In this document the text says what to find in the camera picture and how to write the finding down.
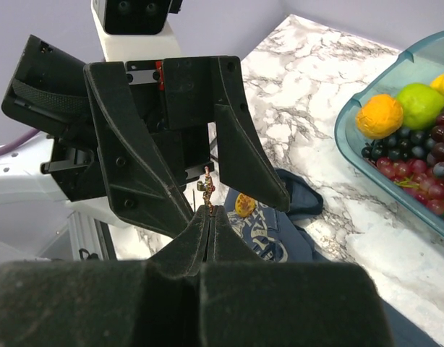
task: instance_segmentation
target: small figurine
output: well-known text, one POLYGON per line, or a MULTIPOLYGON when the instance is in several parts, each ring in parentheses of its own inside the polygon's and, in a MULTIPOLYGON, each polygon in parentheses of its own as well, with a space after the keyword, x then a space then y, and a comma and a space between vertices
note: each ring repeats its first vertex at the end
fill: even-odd
POLYGON ((209 168, 205 166, 205 181, 198 181, 196 183, 196 189, 202 193, 202 199, 205 201, 205 205, 209 207, 209 212, 213 211, 213 204, 210 203, 210 196, 215 191, 215 186, 213 184, 213 178, 210 176, 209 168))

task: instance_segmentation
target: black strap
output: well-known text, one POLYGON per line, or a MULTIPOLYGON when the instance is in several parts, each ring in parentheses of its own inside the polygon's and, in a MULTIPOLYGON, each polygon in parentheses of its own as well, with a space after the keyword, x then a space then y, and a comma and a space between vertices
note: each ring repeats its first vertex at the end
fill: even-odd
POLYGON ((90 109, 87 96, 50 93, 19 80, 13 80, 12 87, 17 96, 47 111, 81 114, 90 109))

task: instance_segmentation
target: cable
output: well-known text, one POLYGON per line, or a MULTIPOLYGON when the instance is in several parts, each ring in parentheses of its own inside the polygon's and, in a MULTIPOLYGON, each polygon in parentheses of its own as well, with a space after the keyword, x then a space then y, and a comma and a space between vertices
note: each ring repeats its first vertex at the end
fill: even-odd
POLYGON ((19 146, 23 145, 27 141, 31 140, 35 135, 39 133, 40 130, 38 129, 31 129, 26 134, 22 135, 21 137, 18 137, 17 139, 11 141, 10 143, 7 143, 6 145, 3 145, 0 147, 0 157, 3 155, 6 155, 10 152, 13 152, 16 150, 19 146))

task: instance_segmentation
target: blue cloth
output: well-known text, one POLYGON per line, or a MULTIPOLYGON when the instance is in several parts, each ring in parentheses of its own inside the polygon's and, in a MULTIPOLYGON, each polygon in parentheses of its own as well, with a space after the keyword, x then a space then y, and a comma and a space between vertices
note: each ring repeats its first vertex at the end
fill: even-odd
MULTIPOLYGON (((253 214, 241 218, 235 212, 239 192, 230 189, 224 207, 233 230, 266 261, 327 261, 315 251, 314 241, 309 234, 293 224, 296 220, 321 214, 322 196, 310 188, 303 178, 283 169, 277 169, 276 172, 291 197, 290 211, 278 212, 258 202, 253 214)), ((398 347, 439 347, 430 336, 390 304, 383 301, 383 307, 398 347)))

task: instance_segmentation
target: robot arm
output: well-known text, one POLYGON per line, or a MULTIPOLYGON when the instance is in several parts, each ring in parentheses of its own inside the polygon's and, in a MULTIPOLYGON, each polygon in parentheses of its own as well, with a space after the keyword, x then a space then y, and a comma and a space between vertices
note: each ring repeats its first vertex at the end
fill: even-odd
POLYGON ((51 177, 71 203, 96 204, 103 218, 95 218, 110 223, 114 214, 170 237, 193 216, 186 184, 214 168, 213 122, 221 182, 289 209, 252 123, 239 59, 180 57, 166 18, 181 2, 93 0, 106 62, 85 64, 30 36, 2 103, 10 118, 54 137, 35 176, 51 177))

